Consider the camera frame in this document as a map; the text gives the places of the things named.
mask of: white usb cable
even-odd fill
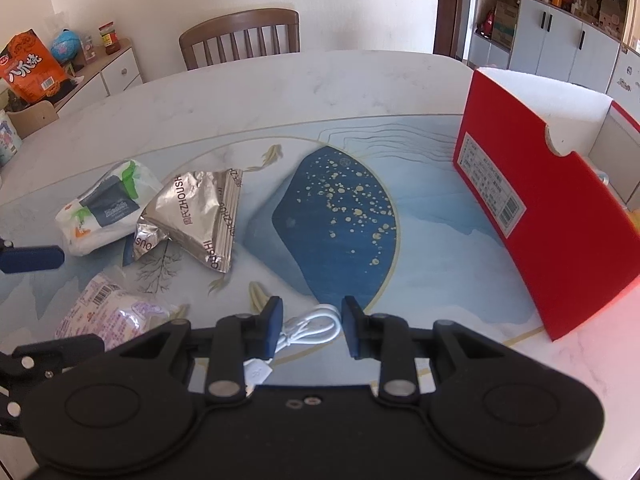
[[[333,305],[321,303],[305,314],[292,317],[284,322],[280,338],[276,345],[276,352],[287,346],[319,345],[333,341],[340,334],[342,324],[340,312]],[[256,384],[262,384],[270,375],[271,360],[261,361],[250,359],[244,363],[244,380],[247,393],[253,391]]]
[[[292,317],[284,323],[276,352],[293,344],[328,343],[338,337],[341,329],[338,309],[328,303],[321,303],[306,314]]]

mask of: white label on box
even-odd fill
[[[527,210],[494,162],[473,137],[465,133],[458,165],[494,215],[505,237],[509,237]]]

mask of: barcode sticker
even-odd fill
[[[468,133],[462,141],[458,165],[509,237],[527,208],[494,162]]]
[[[40,85],[40,86],[42,86],[43,90],[48,90],[50,87],[52,87],[53,86],[53,76],[49,77],[48,79],[45,79],[42,82],[42,85]]]
[[[103,285],[102,288],[98,291],[98,293],[94,296],[93,302],[98,306],[103,304],[104,300],[106,300],[109,297],[109,295],[115,290],[120,290],[120,287],[117,285],[114,285],[113,283]]]

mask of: white plastic bag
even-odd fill
[[[84,256],[131,234],[140,213],[161,189],[160,181],[138,161],[119,162],[56,215],[65,250]]]
[[[55,338],[95,334],[110,350],[171,319],[182,317],[186,308],[165,304],[151,294],[129,294],[101,272],[88,283],[66,314]]]

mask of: marble table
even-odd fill
[[[286,316],[356,294],[368,312],[412,326],[456,320],[588,384],[607,415],[590,466],[626,480],[640,465],[640,381],[627,362],[640,350],[638,298],[549,341],[450,161],[471,75],[446,57],[312,52],[145,84],[26,139],[2,168],[0,235],[60,243],[56,212],[123,158],[135,156],[159,178],[253,168],[224,280],[165,243],[122,271],[127,288],[190,304],[196,327],[250,311],[252,286],[283,297]],[[0,349],[51,338],[93,275],[119,272],[123,245],[68,257],[55,272],[5,276]],[[348,358],[344,338],[287,348],[273,367],[272,384],[375,384],[378,374],[376,363]],[[433,389],[427,363],[418,368],[421,389]],[[0,439],[0,458],[14,478],[33,466],[23,441],[11,437]]]

